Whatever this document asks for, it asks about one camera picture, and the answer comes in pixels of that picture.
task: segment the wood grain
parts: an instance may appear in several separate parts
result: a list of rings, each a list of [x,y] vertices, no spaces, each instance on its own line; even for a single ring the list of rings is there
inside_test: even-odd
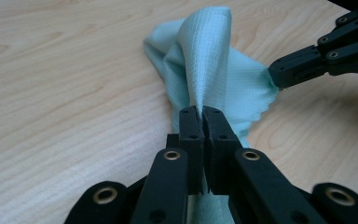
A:
[[[63,223],[93,184],[147,174],[171,108],[143,39],[217,5],[232,8],[232,46],[264,64],[346,12],[323,0],[0,0],[0,223]],[[358,192],[358,75],[280,92],[249,141],[302,189]]]

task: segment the microfiber towel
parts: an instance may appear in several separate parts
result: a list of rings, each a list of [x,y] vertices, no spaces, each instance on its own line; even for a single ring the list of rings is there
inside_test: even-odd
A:
[[[144,48],[164,79],[175,133],[182,108],[207,105],[225,113],[242,146],[248,147],[245,137],[252,122],[269,108],[278,88],[267,67],[231,48],[230,38],[230,9],[206,7],[157,26]],[[233,223],[226,196],[197,196],[193,206],[191,223]]]

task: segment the screw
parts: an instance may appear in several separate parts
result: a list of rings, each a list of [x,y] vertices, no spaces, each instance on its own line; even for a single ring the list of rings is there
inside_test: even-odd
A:
[[[167,151],[164,153],[165,160],[176,161],[180,158],[180,153],[177,151]]]
[[[106,204],[111,203],[118,195],[118,192],[115,188],[105,187],[98,189],[97,192],[94,193],[92,199],[97,204]]]
[[[258,161],[260,159],[260,156],[252,151],[244,151],[242,156],[248,161]]]
[[[346,17],[341,17],[341,18],[338,19],[338,21],[341,22],[341,23],[342,23],[342,22],[345,22],[345,21],[347,21],[347,20],[348,20],[348,19],[347,19]]]
[[[326,36],[319,39],[319,42],[321,42],[321,43],[325,43],[327,41],[328,41],[328,37],[326,37]]]
[[[336,58],[338,56],[338,52],[331,52],[328,56],[330,58]]]

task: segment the table surface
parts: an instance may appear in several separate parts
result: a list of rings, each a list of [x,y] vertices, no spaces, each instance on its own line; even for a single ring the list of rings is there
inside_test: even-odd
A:
[[[231,46],[266,65],[347,12],[324,0],[0,0],[0,223],[63,223],[90,186],[147,174],[171,106],[143,39],[217,5],[232,8]],[[358,75],[281,91],[248,140],[304,190],[358,192]]]

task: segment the light blue cloth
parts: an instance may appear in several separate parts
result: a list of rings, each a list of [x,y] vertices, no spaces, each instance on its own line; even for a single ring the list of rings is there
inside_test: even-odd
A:
[[[267,67],[229,46],[231,12],[206,7],[187,19],[157,26],[145,52],[165,81],[172,103],[172,128],[178,133],[179,111],[195,105],[222,110],[244,147],[253,121],[269,108],[278,92]],[[233,223],[227,197],[196,198],[192,223]]]

